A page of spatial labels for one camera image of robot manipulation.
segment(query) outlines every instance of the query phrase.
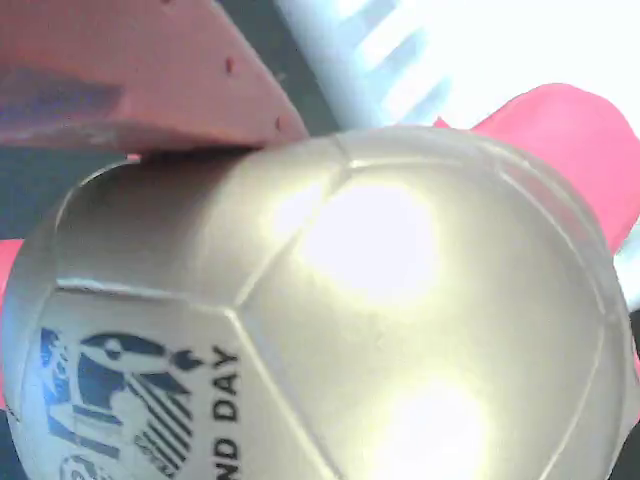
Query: silver soccer ball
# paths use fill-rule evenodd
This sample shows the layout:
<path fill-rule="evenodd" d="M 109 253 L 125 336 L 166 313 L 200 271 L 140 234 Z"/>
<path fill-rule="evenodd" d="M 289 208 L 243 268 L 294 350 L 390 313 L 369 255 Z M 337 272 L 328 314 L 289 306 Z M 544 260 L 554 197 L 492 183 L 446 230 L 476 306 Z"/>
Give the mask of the silver soccer ball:
<path fill-rule="evenodd" d="M 32 480 L 78 454 L 114 479 L 604 480 L 640 412 L 589 209 L 469 133 L 108 169 L 4 305 Z"/>

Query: red fabric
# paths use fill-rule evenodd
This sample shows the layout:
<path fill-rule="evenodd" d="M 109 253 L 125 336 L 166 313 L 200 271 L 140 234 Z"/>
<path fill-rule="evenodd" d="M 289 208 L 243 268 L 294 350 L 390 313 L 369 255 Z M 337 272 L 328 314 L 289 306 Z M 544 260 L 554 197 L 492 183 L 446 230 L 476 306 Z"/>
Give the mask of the red fabric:
<path fill-rule="evenodd" d="M 22 240 L 0 241 L 0 315 L 2 314 L 2 298 L 4 297 L 4 289 L 7 286 L 7 280 L 9 279 L 11 265 L 13 264 L 21 245 Z M 0 409 L 5 408 L 4 395 L 2 395 L 2 382 L 2 370 L 0 370 Z"/>

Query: red plastic piece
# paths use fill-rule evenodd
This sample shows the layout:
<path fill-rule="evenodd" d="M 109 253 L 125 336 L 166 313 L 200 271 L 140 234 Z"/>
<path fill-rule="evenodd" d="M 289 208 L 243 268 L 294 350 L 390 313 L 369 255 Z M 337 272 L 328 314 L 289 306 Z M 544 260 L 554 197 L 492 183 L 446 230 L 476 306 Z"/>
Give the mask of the red plastic piece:
<path fill-rule="evenodd" d="M 306 135 L 215 1 L 2 3 L 0 144 L 147 153 Z"/>
<path fill-rule="evenodd" d="M 2 314 L 2 298 L 4 297 L 4 289 L 7 287 L 9 272 L 11 265 L 20 250 L 22 240 L 2 240 L 0 241 L 0 314 Z M 0 409 L 5 408 L 4 395 L 2 395 L 2 370 L 0 369 Z"/>

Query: white surface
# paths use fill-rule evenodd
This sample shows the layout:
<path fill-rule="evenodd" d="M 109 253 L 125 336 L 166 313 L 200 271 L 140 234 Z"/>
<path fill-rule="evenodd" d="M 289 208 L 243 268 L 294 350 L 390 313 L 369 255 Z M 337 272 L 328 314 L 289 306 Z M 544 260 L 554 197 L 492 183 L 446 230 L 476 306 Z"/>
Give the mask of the white surface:
<path fill-rule="evenodd" d="M 468 128 L 514 96 L 569 83 L 613 102 L 640 131 L 640 3 L 425 0 L 455 59 L 443 117 Z"/>

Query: red object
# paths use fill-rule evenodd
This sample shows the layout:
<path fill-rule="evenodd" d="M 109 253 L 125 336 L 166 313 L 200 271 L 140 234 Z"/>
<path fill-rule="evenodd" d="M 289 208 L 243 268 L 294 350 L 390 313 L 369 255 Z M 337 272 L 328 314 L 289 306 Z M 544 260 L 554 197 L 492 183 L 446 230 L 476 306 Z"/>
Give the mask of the red object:
<path fill-rule="evenodd" d="M 4 289 L 7 287 L 9 272 L 11 265 L 20 250 L 22 240 L 2 240 L 0 241 L 0 315 L 2 315 L 2 298 L 4 297 Z M 0 345 L 2 344 L 2 336 L 0 335 Z M 2 370 L 0 369 L 0 409 L 5 408 L 4 395 L 2 395 Z"/>
<path fill-rule="evenodd" d="M 570 85 L 544 85 L 472 131 L 554 167 L 589 203 L 611 251 L 620 248 L 640 214 L 640 141 L 613 104 Z"/>
<path fill-rule="evenodd" d="M 126 153 L 307 135 L 211 0 L 8 0 L 0 143 Z"/>

